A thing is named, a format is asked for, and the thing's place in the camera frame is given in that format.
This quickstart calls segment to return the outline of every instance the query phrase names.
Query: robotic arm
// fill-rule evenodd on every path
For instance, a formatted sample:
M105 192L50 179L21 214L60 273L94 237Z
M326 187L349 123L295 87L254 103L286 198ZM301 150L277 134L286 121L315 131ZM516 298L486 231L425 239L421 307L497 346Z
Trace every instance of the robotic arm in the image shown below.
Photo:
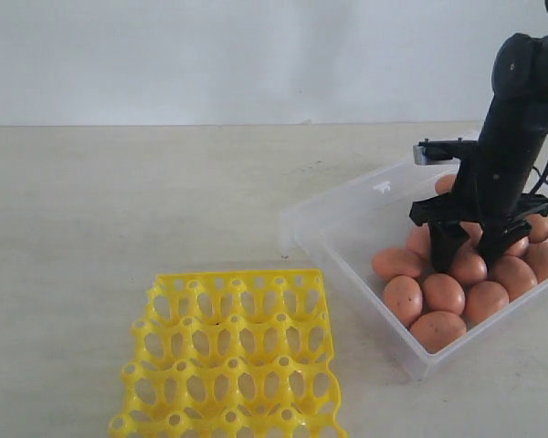
M476 141L426 140L414 148L419 165L460 160L450 193L415 202L410 210L416 225L429 226L431 262L438 272L448 271L469 240L461 222L481 225L477 250L491 266L530 233L529 214L548 215L548 198L536 193L548 165L533 189L523 193L548 135L548 36L510 37L495 59L491 79L493 99Z

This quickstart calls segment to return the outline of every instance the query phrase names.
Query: clear plastic container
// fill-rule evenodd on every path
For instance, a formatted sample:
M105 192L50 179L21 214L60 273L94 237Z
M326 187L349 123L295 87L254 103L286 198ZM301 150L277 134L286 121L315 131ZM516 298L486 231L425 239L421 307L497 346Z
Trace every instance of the clear plastic container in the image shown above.
M280 213L279 249L286 256L299 246L339 289L387 351L416 380L432 375L466 349L548 295L548 279L509 306L471 328L437 354L429 354L381 300L383 282L371 260L379 250L404 245L414 226L413 201L435 196L434 183L457 165L416 166L400 162L319 194ZM528 187L535 182L535 175ZM548 196L548 188L540 193Z

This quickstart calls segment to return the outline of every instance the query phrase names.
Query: wall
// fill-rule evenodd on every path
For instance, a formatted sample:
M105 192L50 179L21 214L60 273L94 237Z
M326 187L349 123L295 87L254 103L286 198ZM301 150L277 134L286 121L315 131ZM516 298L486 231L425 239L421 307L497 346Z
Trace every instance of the wall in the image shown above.
M478 120L516 31L543 0L9 0L0 125Z

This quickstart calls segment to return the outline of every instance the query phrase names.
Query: egg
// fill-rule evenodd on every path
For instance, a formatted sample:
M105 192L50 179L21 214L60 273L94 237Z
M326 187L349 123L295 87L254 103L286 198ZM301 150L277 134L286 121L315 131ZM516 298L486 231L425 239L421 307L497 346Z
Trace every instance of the egg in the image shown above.
M463 245L457 251L448 274L462 286L472 286L487 278L487 265L474 248Z
M422 290L414 278L397 276L384 289L384 304L405 326L418 319L422 313Z
M437 192L437 194L450 192L456 179L457 175L455 173L438 178L437 182L435 182L435 192Z
M481 225L474 222L461 222L460 226L462 226L469 235L471 246L474 248L477 247L479 241L481 240L481 236L483 235Z
M424 299L430 310L444 310L455 315L463 313L465 292L452 276L433 274L422 285Z
M434 354L467 333L467 325L458 315L439 310L420 317L410 327L410 333Z
M529 238L530 243L539 244L548 238L548 217L541 214L530 214L526 220L532 226Z
M538 283L548 278L548 243L530 244L523 260L536 275Z
M511 255L503 256L493 265L490 280L505 288L510 302L538 285L538 279L528 264Z
M510 246L505 251L505 255L522 257L524 254L526 254L526 250L528 249L529 244L530 244L530 240L528 239L528 237L524 237L523 239L518 240L515 244Z
M473 286L467 294L465 316L479 324L510 304L505 287L494 281L482 281Z
M396 276L418 278L424 266L420 255L405 248L386 248L372 259L372 269L384 281L390 281Z
M430 230L428 225L415 226L406 240L406 249L418 254L424 260L430 258Z

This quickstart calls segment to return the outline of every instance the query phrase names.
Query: white table surface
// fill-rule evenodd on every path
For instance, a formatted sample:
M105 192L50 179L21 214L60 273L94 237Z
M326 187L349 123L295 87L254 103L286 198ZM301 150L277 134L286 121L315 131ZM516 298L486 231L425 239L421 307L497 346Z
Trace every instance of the white table surface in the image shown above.
M107 436L156 274L310 266L280 209L477 127L0 129L0 437ZM352 437L548 437L548 299L414 382L328 293Z

